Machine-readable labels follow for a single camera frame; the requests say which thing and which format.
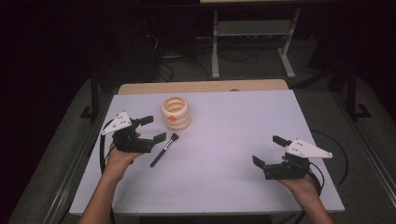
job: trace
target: beige ring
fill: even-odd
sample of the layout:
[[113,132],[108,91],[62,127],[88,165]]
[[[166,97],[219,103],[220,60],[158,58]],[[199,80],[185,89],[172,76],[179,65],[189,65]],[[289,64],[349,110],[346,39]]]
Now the beige ring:
[[191,121],[189,103],[182,97],[172,97],[162,104],[165,126],[173,131],[185,129]]

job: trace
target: makeup brush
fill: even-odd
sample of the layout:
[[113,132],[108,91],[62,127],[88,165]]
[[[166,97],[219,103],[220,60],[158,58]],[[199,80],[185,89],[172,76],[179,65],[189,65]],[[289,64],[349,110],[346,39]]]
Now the makeup brush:
[[177,139],[178,139],[178,135],[173,133],[171,140],[169,140],[169,142],[166,144],[166,146],[163,148],[163,150],[161,150],[160,154],[158,154],[158,156],[155,158],[155,160],[151,163],[150,167],[154,167],[155,163],[157,163],[157,161],[165,153],[166,149],[168,149],[172,145],[172,143],[174,143]]

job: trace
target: orange mark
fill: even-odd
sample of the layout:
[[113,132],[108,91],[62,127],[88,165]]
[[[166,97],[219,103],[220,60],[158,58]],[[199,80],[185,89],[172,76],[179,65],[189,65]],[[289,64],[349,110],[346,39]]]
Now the orange mark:
[[169,117],[169,119],[172,120],[172,121],[176,121],[176,118],[175,118],[175,116],[173,116],[173,115],[171,115],[171,116]]

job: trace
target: white table surface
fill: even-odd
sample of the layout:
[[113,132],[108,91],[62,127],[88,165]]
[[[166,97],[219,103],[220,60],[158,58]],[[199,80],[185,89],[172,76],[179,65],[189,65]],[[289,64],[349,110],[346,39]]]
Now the white table surface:
[[[170,139],[164,127],[162,102],[184,97],[191,107],[191,124],[157,164],[149,165]],[[273,214],[301,211],[291,193],[252,162],[281,163],[285,148],[273,135],[315,144],[293,91],[222,91],[116,95],[105,123],[125,110],[131,118],[154,116],[137,128],[143,138],[167,132],[152,152],[137,158],[119,183],[115,213],[137,216]],[[106,136],[106,151],[112,141]],[[325,176],[321,200],[328,211],[345,208],[322,159],[311,159]],[[319,181],[319,172],[312,167]],[[81,214],[101,176],[99,139],[78,187],[70,213]]]

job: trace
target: person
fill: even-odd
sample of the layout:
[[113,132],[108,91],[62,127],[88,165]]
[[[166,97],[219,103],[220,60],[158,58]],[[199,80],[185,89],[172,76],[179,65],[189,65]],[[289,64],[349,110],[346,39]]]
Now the person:
[[[142,153],[119,151],[113,144],[110,148],[113,149],[108,155],[106,169],[79,220],[80,224],[108,223],[116,187],[131,162],[142,155]],[[306,212],[312,223],[333,223],[318,196],[314,181],[309,175],[305,175],[302,179],[281,179],[277,181],[291,191],[295,200]]]

